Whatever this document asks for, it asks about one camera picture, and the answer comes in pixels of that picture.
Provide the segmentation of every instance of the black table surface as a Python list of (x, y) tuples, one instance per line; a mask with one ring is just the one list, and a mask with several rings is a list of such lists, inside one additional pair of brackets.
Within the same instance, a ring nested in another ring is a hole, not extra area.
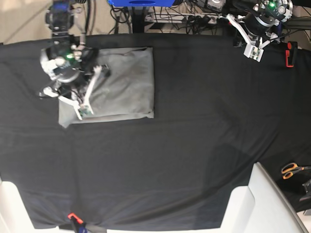
[(17, 185), (36, 228), (69, 223), (74, 211), (108, 229), (218, 228), (231, 191), (260, 161), (297, 210), (311, 165), (311, 54), (267, 48), (260, 63), (232, 39), (184, 34), (87, 38), (89, 46), (154, 48), (155, 118), (58, 125), (57, 100), (35, 92), (49, 42), (0, 47), (0, 175)]

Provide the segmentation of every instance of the scissors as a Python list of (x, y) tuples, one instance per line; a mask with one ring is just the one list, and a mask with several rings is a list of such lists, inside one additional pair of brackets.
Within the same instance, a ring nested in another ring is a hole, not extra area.
[(282, 168), (281, 173), (283, 174), (283, 179), (286, 180), (300, 171), (309, 169), (311, 169), (311, 166), (298, 166), (297, 163), (290, 163)]

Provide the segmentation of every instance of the gray cloth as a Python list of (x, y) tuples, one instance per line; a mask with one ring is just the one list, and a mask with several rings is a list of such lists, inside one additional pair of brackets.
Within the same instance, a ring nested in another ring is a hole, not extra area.
[(154, 118), (154, 63), (152, 48), (100, 50), (98, 64), (110, 74), (97, 80), (90, 104), (94, 115), (79, 120), (73, 107), (59, 101), (59, 124)]

